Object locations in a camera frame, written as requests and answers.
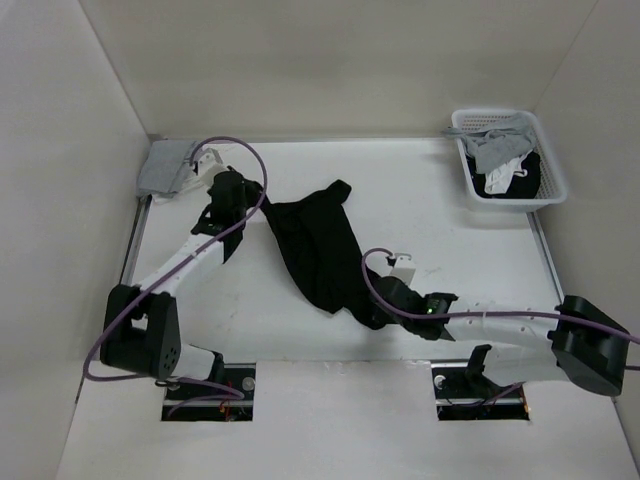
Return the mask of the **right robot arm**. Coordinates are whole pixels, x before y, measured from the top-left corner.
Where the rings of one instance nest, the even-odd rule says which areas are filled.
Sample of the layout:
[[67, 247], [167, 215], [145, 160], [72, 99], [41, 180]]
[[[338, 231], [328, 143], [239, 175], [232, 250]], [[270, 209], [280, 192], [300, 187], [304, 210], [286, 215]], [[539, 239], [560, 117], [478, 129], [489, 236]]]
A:
[[420, 295], [394, 276], [366, 283], [379, 323], [427, 341], [473, 341], [464, 384], [483, 396], [498, 387], [568, 381], [601, 396], [621, 394], [634, 337], [588, 300], [567, 295], [552, 312], [453, 312], [458, 296]]

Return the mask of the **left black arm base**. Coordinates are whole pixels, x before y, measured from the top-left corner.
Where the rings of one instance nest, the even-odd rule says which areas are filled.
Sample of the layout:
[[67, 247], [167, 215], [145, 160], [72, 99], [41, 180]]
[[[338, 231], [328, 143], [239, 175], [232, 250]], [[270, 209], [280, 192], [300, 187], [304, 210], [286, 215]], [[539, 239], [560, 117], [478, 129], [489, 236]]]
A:
[[249, 422], [253, 419], [256, 364], [227, 364], [219, 386], [169, 383], [164, 388], [164, 422]]

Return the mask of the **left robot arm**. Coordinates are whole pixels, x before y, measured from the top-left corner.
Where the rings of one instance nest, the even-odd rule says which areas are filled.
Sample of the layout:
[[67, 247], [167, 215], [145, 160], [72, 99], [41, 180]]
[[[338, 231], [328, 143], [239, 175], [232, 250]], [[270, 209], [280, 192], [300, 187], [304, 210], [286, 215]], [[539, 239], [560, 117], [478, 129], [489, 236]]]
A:
[[213, 176], [207, 194], [209, 204], [176, 253], [140, 283], [119, 284], [109, 293], [99, 358], [132, 378], [190, 383], [210, 399], [224, 387], [223, 356], [182, 341], [179, 296], [235, 253], [264, 188], [229, 168]]

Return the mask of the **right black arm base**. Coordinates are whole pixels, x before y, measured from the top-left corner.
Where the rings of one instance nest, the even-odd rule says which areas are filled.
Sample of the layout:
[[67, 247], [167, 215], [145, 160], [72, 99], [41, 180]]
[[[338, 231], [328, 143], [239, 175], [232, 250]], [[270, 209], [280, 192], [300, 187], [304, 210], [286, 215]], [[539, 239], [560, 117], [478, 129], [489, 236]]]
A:
[[522, 383], [499, 386], [484, 376], [484, 361], [490, 350], [490, 345], [480, 345], [466, 362], [431, 364], [440, 421], [530, 419]]

